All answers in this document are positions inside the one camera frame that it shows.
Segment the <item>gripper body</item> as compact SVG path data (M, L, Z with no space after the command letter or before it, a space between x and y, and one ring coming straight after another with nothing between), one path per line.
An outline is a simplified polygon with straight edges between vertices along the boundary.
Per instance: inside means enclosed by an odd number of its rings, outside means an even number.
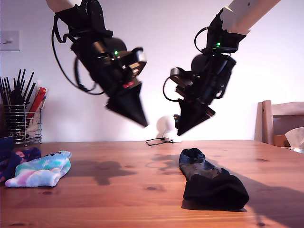
M142 72L142 62L93 62L91 78L100 86L102 92L111 98L140 96L142 84L137 76Z
M208 106L214 99L221 99L230 80L230 71L219 73L195 74L192 71L175 70L174 82L176 92L182 96L181 100L193 102L195 106Z

